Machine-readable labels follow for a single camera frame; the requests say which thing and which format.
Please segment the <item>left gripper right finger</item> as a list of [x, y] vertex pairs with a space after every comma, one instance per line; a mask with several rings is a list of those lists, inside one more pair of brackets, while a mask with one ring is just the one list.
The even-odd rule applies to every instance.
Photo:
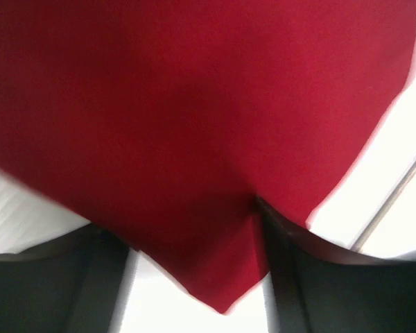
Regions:
[[271, 332], [416, 332], [416, 251], [381, 259], [313, 234], [256, 199]]

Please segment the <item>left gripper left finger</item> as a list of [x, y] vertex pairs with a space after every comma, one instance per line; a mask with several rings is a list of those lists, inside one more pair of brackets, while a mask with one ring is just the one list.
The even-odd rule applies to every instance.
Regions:
[[128, 254], [94, 225], [0, 254], [0, 332], [109, 332]]

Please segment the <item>dark red t shirt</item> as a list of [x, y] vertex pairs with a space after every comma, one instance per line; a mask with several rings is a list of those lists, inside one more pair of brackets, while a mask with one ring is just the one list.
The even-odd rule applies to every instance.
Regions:
[[225, 313], [404, 88], [416, 1], [0, 1], [0, 169]]

